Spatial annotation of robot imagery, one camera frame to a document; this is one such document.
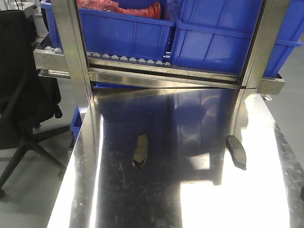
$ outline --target black office chair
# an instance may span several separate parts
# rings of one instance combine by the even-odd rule
[[[69,126],[33,134],[34,126],[62,113],[57,105],[58,84],[42,86],[38,78],[27,30],[22,11],[0,11],[0,150],[18,147],[0,177],[0,198],[4,197],[2,186],[29,150],[46,158],[62,173],[66,169],[38,143],[69,131]]]

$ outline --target gray floor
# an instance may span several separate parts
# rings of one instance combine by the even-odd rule
[[[296,156],[304,166],[304,46],[296,48],[280,71],[286,85],[279,96],[273,96],[267,106],[276,119]],[[59,81],[64,116],[43,123],[40,131],[71,123],[75,99],[69,80]],[[69,133],[43,142],[42,146],[62,162],[67,162],[71,143]],[[14,150],[0,151],[0,173],[6,167]],[[3,189],[7,196],[0,200],[0,228],[46,228],[60,187],[58,169],[29,152],[13,172]]]

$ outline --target metal post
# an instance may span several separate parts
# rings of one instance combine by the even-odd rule
[[[83,119],[92,96],[92,89],[77,4],[75,0],[52,0],[52,7],[75,98]]]
[[[290,0],[264,0],[240,78],[243,87],[258,89],[289,2]]]

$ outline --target metal shelf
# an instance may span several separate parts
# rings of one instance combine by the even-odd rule
[[[44,50],[51,46],[47,35],[34,50],[36,66],[43,69],[40,76],[70,79],[64,54]],[[229,87],[238,88],[238,76],[221,72],[204,71],[194,68],[178,66],[158,66],[147,63],[113,60],[87,56],[89,65],[89,79],[95,82],[124,84],[151,88],[168,87]],[[285,84],[285,80],[277,78],[261,80],[259,92],[262,94],[278,95]]]

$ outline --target chair wheel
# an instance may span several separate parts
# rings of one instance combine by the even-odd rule
[[[5,197],[5,191],[0,189],[0,199],[2,199],[3,197]]]
[[[65,176],[65,173],[64,173],[64,172],[60,171],[60,172],[58,173],[58,178],[59,178],[60,181],[63,180],[63,177],[64,177],[64,176]]]

